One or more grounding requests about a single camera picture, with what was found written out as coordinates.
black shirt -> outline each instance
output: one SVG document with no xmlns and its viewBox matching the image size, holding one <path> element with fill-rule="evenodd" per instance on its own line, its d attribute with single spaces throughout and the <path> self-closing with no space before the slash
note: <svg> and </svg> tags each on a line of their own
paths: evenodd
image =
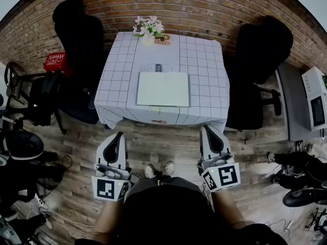
<svg viewBox="0 0 327 245">
<path fill-rule="evenodd" d="M 275 244 L 286 242 L 266 225 L 233 230 L 198 191 L 163 185 L 132 194 L 124 203 L 113 244 Z M 98 242 L 79 239 L 76 245 Z"/>
</svg>

vase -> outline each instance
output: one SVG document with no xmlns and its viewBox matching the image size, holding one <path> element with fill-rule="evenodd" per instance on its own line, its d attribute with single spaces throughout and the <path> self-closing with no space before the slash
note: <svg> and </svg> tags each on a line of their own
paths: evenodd
<svg viewBox="0 0 327 245">
<path fill-rule="evenodd" d="M 141 40 L 141 44 L 145 45 L 145 46 L 150 46 L 154 44 L 154 36 L 153 35 L 147 35 L 147 36 L 143 36 L 140 38 Z"/>
</svg>

black chair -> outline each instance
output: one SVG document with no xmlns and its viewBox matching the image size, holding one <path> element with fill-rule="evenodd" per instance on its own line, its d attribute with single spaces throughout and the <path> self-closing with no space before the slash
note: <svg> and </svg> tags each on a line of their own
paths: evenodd
<svg viewBox="0 0 327 245">
<path fill-rule="evenodd" d="M 230 106 L 226 126 L 238 130 L 256 130 L 263 125 L 263 105 L 274 105 L 281 115 L 279 93 L 271 90 L 271 99 L 261 98 L 261 89 L 269 76 L 290 55 L 292 32 L 279 20 L 265 16 L 262 25 L 241 27 L 237 47 L 227 74 L 230 82 Z"/>
<path fill-rule="evenodd" d="M 84 14 L 83 0 L 66 0 L 53 13 L 55 31 L 73 74 L 59 92 L 59 108 L 89 124 L 98 121 L 94 97 L 105 64 L 101 21 Z"/>
<path fill-rule="evenodd" d="M 66 134 L 57 107 L 59 73 L 47 72 L 21 76 L 17 72 L 18 69 L 22 71 L 22 68 L 14 62 L 9 62 L 6 66 L 5 83 L 7 84 L 8 102 L 5 115 L 20 113 L 24 119 L 32 121 L 35 126 L 49 126 L 51 116 L 54 114 L 61 132 Z M 24 82 L 32 83 L 29 95 L 23 90 Z M 11 99 L 24 104 L 19 100 L 20 96 L 28 102 L 28 106 L 26 108 L 10 108 Z"/>
</svg>

person's arm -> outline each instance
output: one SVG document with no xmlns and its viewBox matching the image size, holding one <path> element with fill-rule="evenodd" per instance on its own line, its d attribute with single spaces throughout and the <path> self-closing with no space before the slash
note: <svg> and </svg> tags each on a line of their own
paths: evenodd
<svg viewBox="0 0 327 245">
<path fill-rule="evenodd" d="M 115 239 L 124 201 L 106 202 L 93 227 L 92 239 L 102 244 L 108 244 Z"/>
<path fill-rule="evenodd" d="M 219 213 L 231 228 L 241 229 L 246 226 L 244 218 L 228 190 L 212 192 L 211 196 L 215 212 Z"/>
</svg>

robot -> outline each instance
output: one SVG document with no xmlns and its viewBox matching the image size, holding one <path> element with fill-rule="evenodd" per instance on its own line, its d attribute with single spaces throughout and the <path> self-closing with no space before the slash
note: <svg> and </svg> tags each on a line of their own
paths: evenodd
<svg viewBox="0 0 327 245">
<path fill-rule="evenodd" d="M 234 187 L 241 183 L 239 164 L 230 152 L 228 139 L 217 129 L 204 125 L 200 131 L 201 159 L 199 173 L 210 192 Z M 122 132 L 104 140 L 97 149 L 95 175 L 92 176 L 94 197 L 120 201 L 131 187 L 131 168 L 127 162 L 126 139 Z"/>
</svg>

